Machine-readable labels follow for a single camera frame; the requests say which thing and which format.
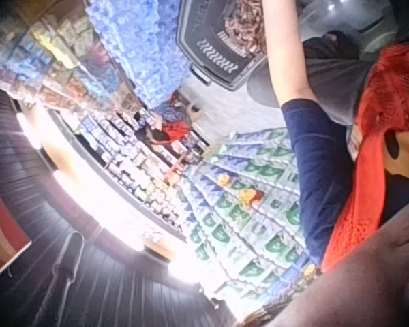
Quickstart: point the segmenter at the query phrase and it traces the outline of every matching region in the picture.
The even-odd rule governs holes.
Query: stacked product display
[[[89,0],[87,13],[111,57],[149,107],[161,104],[189,76],[176,44],[181,0]]]
[[[153,116],[143,108],[140,116],[149,125],[155,123]],[[170,145],[178,152],[179,158],[176,158],[164,146],[139,141],[134,133],[140,129],[140,123],[128,114],[86,112],[78,118],[79,123],[72,123],[73,118],[69,115],[63,115],[63,118],[68,125],[77,126],[74,132],[85,138],[99,162],[118,184],[181,232],[175,190],[185,165],[180,157],[183,155],[188,163],[199,162],[200,153],[190,145],[205,147],[193,131],[183,143],[176,141]]]
[[[206,272],[207,296],[248,310],[286,299],[315,275],[286,129],[230,135],[179,186],[184,233]]]
[[[30,25],[15,8],[3,9],[0,89],[57,110],[137,111],[140,102],[100,42],[83,2],[73,6],[58,3]]]

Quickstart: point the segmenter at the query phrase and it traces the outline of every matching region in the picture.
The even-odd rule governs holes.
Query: navy blue sleeve
[[[354,163],[346,127],[307,99],[285,103],[282,112],[299,170],[301,227],[311,256],[320,264],[352,189]]]

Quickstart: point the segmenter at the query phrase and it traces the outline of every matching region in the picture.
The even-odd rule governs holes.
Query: basket handle
[[[209,85],[211,85],[211,81],[210,80],[205,80],[201,75],[199,75],[197,72],[196,72],[196,70],[194,69],[194,66],[193,65],[190,65],[190,72],[195,76],[195,77],[197,77],[197,79],[199,80],[199,81],[201,81],[201,83],[203,83],[204,85],[206,85],[207,87],[209,86]]]

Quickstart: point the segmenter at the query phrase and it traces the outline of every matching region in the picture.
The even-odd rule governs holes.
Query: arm
[[[352,189],[346,128],[318,104],[307,81],[295,0],[262,0],[273,88],[297,159],[300,222],[311,256],[321,263]]]
[[[262,0],[271,82],[280,105],[316,97],[307,81],[295,0]]]
[[[156,112],[153,112],[153,116],[155,117],[155,129],[161,131],[162,130],[162,123],[164,119],[160,114],[157,114]]]

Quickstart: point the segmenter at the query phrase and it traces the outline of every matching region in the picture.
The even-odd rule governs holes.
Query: red mesh bag
[[[379,228],[386,181],[382,144],[388,130],[409,131],[409,45],[384,49],[373,67],[356,124],[363,141],[354,185],[323,259],[328,271]]]

